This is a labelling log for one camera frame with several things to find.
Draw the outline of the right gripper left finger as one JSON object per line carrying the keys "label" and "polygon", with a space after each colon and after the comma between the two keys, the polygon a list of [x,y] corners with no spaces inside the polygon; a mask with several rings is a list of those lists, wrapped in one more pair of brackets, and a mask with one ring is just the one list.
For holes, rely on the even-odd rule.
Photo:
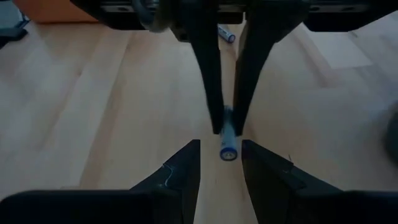
{"label": "right gripper left finger", "polygon": [[30,190],[0,201],[0,224],[193,224],[200,140],[125,190]]}

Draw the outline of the silver blue Kirkland AAA battery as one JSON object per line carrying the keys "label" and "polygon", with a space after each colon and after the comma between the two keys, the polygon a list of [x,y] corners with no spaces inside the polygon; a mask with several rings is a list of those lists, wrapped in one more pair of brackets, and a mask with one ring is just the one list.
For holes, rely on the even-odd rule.
{"label": "silver blue Kirkland AAA battery", "polygon": [[223,127],[220,132],[220,158],[223,161],[233,161],[238,157],[236,134],[233,125],[233,110],[229,106],[224,108]]}
{"label": "silver blue Kirkland AAA battery", "polygon": [[224,25],[218,24],[218,35],[227,43],[232,44],[236,36]]}

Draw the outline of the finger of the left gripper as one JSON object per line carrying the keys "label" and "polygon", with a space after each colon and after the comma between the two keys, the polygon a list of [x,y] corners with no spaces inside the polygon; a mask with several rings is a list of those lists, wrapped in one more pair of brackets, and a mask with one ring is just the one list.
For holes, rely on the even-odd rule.
{"label": "finger of the left gripper", "polygon": [[224,102],[217,25],[205,19],[188,19],[186,32],[201,71],[212,130],[219,134],[223,126]]}
{"label": "finger of the left gripper", "polygon": [[243,134],[261,70],[273,48],[303,22],[307,12],[250,12],[241,34],[233,94],[233,124]]}

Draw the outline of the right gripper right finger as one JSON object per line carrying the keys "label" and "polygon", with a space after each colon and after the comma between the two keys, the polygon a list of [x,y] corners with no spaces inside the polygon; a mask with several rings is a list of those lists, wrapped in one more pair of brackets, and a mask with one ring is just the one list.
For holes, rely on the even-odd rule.
{"label": "right gripper right finger", "polygon": [[252,140],[242,163],[258,224],[398,224],[398,192],[340,190]]}

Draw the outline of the orange plastic bin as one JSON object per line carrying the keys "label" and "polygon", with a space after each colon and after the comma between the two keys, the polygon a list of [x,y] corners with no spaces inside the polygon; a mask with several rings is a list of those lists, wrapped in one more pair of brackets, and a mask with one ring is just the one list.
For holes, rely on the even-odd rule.
{"label": "orange plastic bin", "polygon": [[70,0],[12,0],[30,20],[37,23],[97,22]]}

